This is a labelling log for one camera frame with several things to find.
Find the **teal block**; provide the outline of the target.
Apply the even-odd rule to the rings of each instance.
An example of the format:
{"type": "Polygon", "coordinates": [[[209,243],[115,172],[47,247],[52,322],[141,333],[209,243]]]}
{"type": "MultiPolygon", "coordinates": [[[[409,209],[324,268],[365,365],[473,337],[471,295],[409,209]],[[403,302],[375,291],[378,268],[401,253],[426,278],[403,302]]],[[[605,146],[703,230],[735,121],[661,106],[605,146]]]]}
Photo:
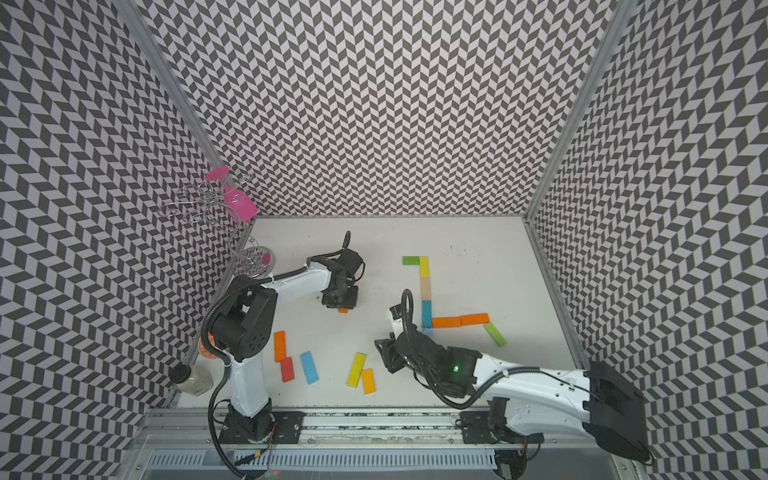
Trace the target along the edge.
{"type": "Polygon", "coordinates": [[[422,322],[422,328],[423,329],[431,329],[433,326],[432,323],[432,301],[431,300],[423,300],[421,302],[421,322],[422,322]]]}

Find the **yellow-green long block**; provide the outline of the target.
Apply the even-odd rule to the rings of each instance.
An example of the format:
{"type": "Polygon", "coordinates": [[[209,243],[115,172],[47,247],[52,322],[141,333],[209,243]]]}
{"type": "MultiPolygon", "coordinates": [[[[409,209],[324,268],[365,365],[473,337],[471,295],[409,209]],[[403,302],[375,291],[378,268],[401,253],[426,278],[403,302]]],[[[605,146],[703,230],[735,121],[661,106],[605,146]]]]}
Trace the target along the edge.
{"type": "Polygon", "coordinates": [[[346,386],[356,389],[359,385],[362,377],[362,371],[364,368],[366,355],[364,353],[356,353],[347,377],[346,386]]]}

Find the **natural wood block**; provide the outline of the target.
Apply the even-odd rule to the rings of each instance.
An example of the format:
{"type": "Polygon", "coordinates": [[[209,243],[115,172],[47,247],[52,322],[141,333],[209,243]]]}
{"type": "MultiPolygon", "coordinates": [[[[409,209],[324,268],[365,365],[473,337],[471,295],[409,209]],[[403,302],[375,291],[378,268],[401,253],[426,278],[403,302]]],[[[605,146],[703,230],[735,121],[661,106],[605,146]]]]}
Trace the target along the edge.
{"type": "Polygon", "coordinates": [[[429,277],[420,278],[420,294],[423,301],[432,300],[431,282],[429,277]]]}

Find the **light green block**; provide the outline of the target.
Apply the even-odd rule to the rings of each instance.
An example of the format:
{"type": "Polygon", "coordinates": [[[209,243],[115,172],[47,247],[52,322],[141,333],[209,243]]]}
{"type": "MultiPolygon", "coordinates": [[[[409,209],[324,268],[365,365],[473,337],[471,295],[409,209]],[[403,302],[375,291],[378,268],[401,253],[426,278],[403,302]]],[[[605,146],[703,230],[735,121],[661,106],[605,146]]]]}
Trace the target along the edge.
{"type": "Polygon", "coordinates": [[[497,346],[502,347],[507,344],[505,337],[500,333],[500,331],[493,323],[489,322],[484,324],[484,329],[497,346]]]}

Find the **yellow block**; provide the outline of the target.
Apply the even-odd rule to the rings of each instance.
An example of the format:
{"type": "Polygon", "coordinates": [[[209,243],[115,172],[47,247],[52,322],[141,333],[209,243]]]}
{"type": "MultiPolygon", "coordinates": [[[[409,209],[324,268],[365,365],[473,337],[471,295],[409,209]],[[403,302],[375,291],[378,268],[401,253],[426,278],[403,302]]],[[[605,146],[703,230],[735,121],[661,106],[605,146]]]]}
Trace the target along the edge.
{"type": "Polygon", "coordinates": [[[426,256],[419,258],[419,273],[421,278],[428,278],[430,276],[429,261],[426,256]]]}

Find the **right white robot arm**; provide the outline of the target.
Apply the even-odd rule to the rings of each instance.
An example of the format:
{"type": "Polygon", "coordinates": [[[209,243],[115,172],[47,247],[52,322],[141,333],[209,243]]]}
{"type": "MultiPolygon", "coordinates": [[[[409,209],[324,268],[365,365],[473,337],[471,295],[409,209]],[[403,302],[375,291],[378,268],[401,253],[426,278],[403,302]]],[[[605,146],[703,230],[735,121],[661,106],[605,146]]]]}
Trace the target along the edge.
{"type": "Polygon", "coordinates": [[[499,443],[531,445],[549,436],[591,438],[604,451],[651,465],[645,398],[603,361],[587,369],[524,366],[487,353],[444,347],[413,321],[413,295],[404,290],[387,311],[389,336],[375,341],[391,373],[409,369],[445,406],[489,408],[487,431],[499,443]]]}

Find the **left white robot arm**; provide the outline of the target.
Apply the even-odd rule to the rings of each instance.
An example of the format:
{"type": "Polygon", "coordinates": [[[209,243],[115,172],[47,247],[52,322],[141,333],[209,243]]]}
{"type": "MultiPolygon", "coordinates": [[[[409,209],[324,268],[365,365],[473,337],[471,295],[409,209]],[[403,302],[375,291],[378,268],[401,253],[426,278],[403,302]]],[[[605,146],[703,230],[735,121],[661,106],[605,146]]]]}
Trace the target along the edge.
{"type": "Polygon", "coordinates": [[[350,241],[351,233],[346,232],[340,249],[310,256],[290,272],[262,278],[235,276],[205,317],[201,339],[224,362],[224,382],[231,386],[220,442],[265,443],[276,425],[262,351],[272,337],[277,309],[315,294],[330,309],[356,306],[356,275],[364,272],[364,260],[349,248],[350,241]]]}

